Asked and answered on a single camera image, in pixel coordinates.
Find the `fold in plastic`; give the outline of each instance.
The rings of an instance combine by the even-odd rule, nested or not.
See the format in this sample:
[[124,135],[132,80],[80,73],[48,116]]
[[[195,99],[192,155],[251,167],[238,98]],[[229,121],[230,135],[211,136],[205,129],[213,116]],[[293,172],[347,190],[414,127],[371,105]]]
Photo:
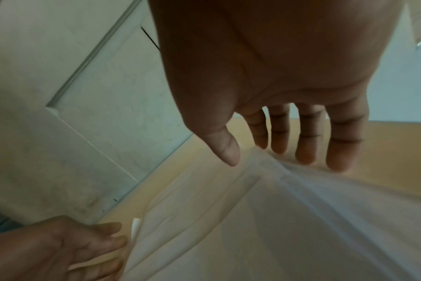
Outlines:
[[208,154],[152,200],[122,281],[421,280],[421,200],[260,149]]

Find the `translucent plastic sheet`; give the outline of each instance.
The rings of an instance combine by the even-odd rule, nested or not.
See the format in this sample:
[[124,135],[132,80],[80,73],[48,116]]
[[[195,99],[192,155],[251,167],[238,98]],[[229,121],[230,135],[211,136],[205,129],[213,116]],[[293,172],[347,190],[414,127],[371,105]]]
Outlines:
[[150,203],[121,280],[421,280],[421,200],[259,149],[208,155]]

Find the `wrinkled plastic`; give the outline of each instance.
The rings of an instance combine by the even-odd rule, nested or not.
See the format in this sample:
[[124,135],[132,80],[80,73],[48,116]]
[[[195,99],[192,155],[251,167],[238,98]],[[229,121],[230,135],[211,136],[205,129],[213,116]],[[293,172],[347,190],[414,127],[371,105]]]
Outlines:
[[281,163],[209,154],[150,203],[122,281],[421,281],[421,200]]

